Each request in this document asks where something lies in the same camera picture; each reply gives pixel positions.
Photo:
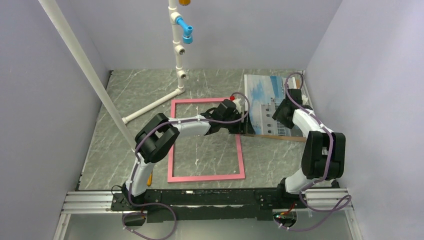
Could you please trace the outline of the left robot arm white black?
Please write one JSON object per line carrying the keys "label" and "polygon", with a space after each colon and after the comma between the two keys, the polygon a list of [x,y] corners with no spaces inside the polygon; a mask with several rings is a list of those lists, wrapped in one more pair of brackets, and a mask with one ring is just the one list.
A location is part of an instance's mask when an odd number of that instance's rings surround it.
{"label": "left robot arm white black", "polygon": [[251,108],[248,101],[245,109],[241,103],[240,98],[224,99],[216,107],[185,118],[171,118],[163,113],[155,115],[135,137],[134,166],[129,179],[122,185],[124,204],[131,210],[143,205],[154,166],[167,156],[178,138],[207,136],[220,129],[238,134],[238,129],[247,123]]}

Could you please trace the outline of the pink photo frame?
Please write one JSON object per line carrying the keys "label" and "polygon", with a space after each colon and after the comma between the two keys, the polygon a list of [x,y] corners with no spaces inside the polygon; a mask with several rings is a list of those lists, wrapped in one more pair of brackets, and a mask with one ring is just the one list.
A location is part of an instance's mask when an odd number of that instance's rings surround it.
{"label": "pink photo frame", "polygon": [[[176,116],[177,104],[207,104],[222,102],[225,97],[218,98],[187,98],[187,99],[172,99],[170,116]],[[174,176],[174,145],[170,148],[168,153],[168,169],[167,169],[167,182],[168,183],[182,183],[182,182],[201,182],[201,181],[225,181],[225,180],[242,180],[245,179],[244,159],[242,153],[242,144],[239,134],[235,135],[235,145],[237,150],[238,160],[238,174],[221,174],[221,175],[196,175],[196,176]]]}

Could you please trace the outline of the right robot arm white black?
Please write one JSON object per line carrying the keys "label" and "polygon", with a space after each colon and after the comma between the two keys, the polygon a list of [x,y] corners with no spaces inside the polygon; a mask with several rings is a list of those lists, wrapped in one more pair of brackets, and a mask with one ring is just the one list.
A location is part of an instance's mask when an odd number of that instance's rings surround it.
{"label": "right robot arm white black", "polygon": [[285,188],[275,194],[276,203],[287,208],[295,194],[313,184],[341,178],[345,168],[346,136],[325,126],[313,109],[303,104],[302,91],[290,88],[272,118],[285,127],[298,127],[306,137],[300,169],[284,179]]}

